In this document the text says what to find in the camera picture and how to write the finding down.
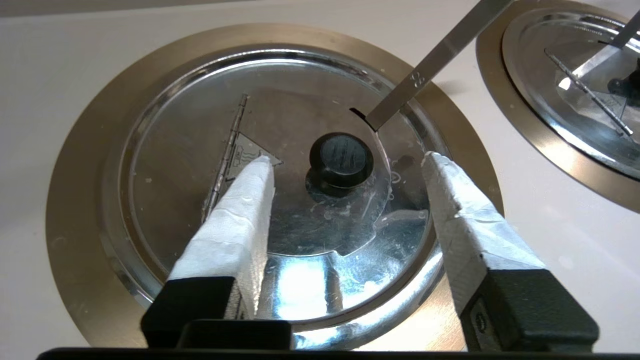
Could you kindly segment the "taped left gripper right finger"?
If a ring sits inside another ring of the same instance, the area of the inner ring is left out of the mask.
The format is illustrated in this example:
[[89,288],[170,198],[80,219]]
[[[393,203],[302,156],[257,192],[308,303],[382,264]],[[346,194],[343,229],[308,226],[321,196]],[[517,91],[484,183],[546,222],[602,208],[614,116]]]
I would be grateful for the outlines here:
[[464,169],[428,152],[422,174],[467,349],[590,353],[596,321]]

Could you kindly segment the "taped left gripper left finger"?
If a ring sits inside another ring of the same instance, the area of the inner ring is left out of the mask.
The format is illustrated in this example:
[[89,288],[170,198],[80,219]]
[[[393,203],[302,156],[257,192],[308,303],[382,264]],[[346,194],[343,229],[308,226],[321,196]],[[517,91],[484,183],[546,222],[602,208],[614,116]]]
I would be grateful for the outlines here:
[[269,157],[240,171],[142,317],[149,348],[291,348],[289,322],[258,319],[274,194]]

